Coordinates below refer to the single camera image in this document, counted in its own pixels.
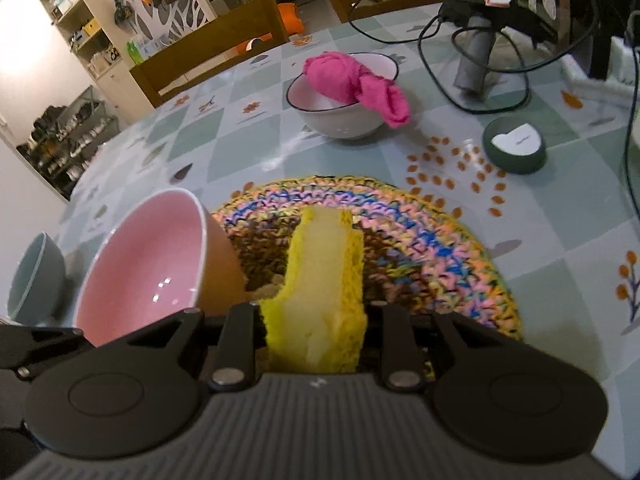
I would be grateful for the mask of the yellow sponge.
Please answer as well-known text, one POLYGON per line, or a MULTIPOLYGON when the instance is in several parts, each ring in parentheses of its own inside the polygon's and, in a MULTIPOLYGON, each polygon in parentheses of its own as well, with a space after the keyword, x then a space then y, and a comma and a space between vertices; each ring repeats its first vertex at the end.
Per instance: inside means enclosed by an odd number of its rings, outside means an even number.
POLYGON ((363 232, 345 209, 308 206, 288 248, 284 283, 262 300, 269 369, 352 374, 368 319, 363 305, 363 232))

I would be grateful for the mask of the pink ceramic bowl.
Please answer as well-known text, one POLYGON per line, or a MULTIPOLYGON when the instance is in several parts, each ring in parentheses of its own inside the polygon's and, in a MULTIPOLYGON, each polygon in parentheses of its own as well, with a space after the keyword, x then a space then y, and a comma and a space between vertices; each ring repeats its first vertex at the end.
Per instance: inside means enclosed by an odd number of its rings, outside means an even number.
POLYGON ((108 233, 81 285, 74 325, 99 347, 184 309, 217 316, 246 300, 224 229, 193 193, 168 188, 108 233))

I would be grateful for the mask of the light blue bowl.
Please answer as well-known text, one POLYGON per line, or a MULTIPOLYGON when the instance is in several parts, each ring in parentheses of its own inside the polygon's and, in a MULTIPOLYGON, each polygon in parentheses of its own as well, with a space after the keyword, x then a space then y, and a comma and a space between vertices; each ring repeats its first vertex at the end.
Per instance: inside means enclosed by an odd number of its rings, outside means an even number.
POLYGON ((29 244, 11 283, 6 308, 13 322, 36 325, 54 313, 65 284, 66 267, 58 245, 46 232, 29 244))

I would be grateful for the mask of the white bowl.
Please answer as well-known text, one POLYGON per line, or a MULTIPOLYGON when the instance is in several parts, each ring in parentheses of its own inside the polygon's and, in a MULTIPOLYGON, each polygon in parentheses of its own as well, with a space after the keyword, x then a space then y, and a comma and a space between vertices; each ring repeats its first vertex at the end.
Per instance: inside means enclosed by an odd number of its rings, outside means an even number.
POLYGON ((331 139, 359 139, 382 125, 407 125, 410 107, 396 84, 399 65, 375 52, 324 52, 307 58, 285 99, 306 126, 331 139))

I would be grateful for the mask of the colourful woven placemat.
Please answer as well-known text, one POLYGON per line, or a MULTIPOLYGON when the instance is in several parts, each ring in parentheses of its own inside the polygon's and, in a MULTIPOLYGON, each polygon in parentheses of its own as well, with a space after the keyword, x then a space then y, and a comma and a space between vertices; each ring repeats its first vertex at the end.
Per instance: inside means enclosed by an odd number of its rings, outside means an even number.
POLYGON ((271 298, 281 288, 288 246, 310 206, 344 209, 360 230, 367 304, 386 302, 411 315, 456 312, 521 339, 515 300, 459 215, 369 177, 283 179, 235 193, 214 211, 254 299, 271 298))

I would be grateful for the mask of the shoe rack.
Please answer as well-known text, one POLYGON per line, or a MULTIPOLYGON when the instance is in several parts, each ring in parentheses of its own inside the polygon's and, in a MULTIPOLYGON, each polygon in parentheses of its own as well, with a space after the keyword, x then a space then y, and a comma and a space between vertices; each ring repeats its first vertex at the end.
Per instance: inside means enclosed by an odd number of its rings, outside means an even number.
POLYGON ((70 105, 50 105, 16 150, 66 200, 99 147, 119 134, 119 120, 93 86, 70 105))

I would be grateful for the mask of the patterned tablecloth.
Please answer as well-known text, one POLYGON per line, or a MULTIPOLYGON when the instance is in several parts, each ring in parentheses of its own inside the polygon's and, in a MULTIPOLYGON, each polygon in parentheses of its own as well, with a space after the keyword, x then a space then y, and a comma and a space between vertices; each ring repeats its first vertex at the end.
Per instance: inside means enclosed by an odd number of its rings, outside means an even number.
POLYGON ((178 185, 209 209, 235 193, 310 174, 374 177, 419 194, 485 244, 514 293, 525 340, 605 388, 596 447, 611 469, 639 469, 639 152, 626 106, 579 99, 561 65, 502 77, 481 103, 454 94, 449 26, 414 37, 434 6, 338 25, 273 49, 190 89, 99 152, 74 189, 56 241, 82 278, 112 226, 137 202, 178 185), (399 65, 412 121, 355 142, 307 127, 285 92, 306 58, 381 51, 399 65), (547 145, 533 174, 508 174, 483 150, 486 126, 521 117, 547 145))

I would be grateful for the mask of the pink cloth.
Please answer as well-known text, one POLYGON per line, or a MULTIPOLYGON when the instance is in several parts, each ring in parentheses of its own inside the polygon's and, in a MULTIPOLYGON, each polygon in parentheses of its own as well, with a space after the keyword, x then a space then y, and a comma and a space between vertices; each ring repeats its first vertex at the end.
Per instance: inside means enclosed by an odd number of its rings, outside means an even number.
POLYGON ((331 51, 307 58, 303 74, 322 96, 345 105, 359 103, 378 113, 390 128, 410 120, 409 102, 401 88, 349 54, 331 51))

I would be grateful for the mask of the left wooden chair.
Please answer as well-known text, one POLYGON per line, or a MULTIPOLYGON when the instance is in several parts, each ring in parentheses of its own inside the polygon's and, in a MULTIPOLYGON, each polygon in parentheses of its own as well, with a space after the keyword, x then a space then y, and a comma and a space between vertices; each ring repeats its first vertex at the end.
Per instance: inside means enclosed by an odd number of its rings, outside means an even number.
POLYGON ((248 0, 134 66, 130 74, 154 107, 288 42, 276 0, 248 0))

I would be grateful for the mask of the white power strip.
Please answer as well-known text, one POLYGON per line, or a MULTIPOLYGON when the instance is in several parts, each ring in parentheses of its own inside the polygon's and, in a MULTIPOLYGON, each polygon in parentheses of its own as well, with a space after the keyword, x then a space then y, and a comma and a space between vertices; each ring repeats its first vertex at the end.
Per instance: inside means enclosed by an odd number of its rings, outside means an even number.
POLYGON ((639 61, 639 48, 631 49, 620 37, 611 39, 611 57, 605 78, 591 78, 573 55, 560 59, 568 90, 578 98, 630 107, 634 96, 634 61, 639 61))

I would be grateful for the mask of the white shelf cabinet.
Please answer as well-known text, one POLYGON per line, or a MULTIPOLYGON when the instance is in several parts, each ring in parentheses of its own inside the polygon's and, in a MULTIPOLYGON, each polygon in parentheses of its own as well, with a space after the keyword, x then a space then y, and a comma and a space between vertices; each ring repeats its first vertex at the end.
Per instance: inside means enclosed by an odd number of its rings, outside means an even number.
POLYGON ((127 42, 134 38, 131 16, 116 22, 124 0, 38 0, 95 86, 125 122, 133 124, 152 105, 130 74, 134 61, 127 42))

